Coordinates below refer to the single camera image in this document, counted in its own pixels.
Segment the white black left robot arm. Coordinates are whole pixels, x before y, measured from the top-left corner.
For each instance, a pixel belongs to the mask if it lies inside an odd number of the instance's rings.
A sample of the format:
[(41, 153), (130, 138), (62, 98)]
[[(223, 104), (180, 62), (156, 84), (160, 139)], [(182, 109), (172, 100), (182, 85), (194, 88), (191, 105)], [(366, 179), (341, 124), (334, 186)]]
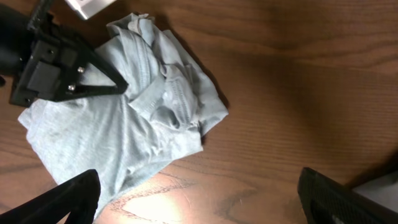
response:
[[(29, 17), (1, 5), (1, 75), (13, 78), (9, 102), (28, 108), (36, 98), (59, 102), (124, 93), (122, 75), (80, 34), (53, 22), (52, 4), (39, 0)], [(114, 84), (79, 84), (89, 65)]]

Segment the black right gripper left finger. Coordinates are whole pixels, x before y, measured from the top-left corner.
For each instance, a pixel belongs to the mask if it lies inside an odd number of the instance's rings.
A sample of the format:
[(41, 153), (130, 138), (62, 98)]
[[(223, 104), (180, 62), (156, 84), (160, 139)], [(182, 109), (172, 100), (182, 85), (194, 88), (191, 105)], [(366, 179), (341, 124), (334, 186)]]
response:
[(92, 224), (100, 197), (100, 180), (94, 169), (60, 184), (38, 197), (1, 214), (1, 223)]

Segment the light blue t-shirt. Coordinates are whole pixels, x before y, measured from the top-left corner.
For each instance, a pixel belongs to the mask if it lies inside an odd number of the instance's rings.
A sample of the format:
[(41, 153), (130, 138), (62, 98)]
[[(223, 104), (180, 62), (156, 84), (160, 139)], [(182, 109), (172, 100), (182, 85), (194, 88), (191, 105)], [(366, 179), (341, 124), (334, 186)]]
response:
[(37, 100), (18, 118), (56, 183), (97, 171), (97, 212), (172, 161), (202, 151), (201, 138), (228, 115), (213, 82), (153, 18), (130, 14), (107, 28), (111, 38), (96, 51), (127, 81), (127, 90)]

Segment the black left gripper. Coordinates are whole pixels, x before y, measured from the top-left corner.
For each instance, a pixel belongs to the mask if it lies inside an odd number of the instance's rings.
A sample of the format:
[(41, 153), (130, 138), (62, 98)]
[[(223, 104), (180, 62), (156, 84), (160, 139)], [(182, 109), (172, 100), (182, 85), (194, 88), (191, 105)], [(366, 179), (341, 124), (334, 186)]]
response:
[(89, 45), (73, 49), (39, 40), (12, 84), (9, 102), (27, 108), (36, 98), (61, 102), (120, 95), (127, 87), (114, 65)]

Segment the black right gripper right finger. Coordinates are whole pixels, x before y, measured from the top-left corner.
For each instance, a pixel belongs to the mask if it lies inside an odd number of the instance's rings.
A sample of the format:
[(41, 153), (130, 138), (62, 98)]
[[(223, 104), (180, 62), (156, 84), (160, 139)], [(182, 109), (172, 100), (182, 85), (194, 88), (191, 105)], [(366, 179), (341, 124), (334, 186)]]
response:
[(397, 213), (304, 167), (297, 192), (309, 224), (397, 224)]

